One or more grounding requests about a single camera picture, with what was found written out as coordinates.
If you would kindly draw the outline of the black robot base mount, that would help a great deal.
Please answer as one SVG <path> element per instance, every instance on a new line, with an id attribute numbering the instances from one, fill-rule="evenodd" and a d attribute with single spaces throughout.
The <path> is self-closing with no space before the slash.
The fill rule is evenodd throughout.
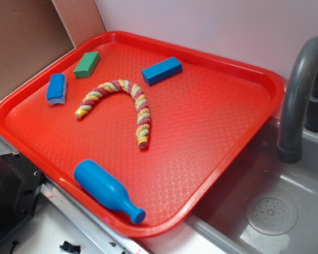
<path id="1" fill-rule="evenodd" d="M 23 154 L 0 155 L 0 245 L 34 216 L 42 180 Z"/>

